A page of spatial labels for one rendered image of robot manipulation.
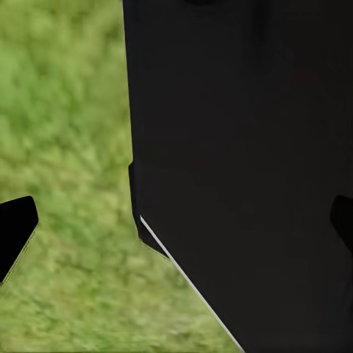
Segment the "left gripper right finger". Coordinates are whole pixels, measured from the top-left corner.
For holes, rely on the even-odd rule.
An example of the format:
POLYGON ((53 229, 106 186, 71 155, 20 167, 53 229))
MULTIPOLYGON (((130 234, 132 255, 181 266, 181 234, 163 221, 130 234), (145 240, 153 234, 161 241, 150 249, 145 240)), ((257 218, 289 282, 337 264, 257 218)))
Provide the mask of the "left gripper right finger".
POLYGON ((353 254, 353 199, 336 196, 332 203, 329 222, 353 254))

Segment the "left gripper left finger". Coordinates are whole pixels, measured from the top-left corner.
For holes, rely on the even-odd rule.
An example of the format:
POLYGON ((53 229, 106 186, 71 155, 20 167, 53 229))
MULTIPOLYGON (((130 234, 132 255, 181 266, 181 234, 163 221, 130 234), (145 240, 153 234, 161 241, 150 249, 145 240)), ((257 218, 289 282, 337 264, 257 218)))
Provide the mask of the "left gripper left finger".
POLYGON ((38 224, 34 198, 0 204, 0 284, 38 224))

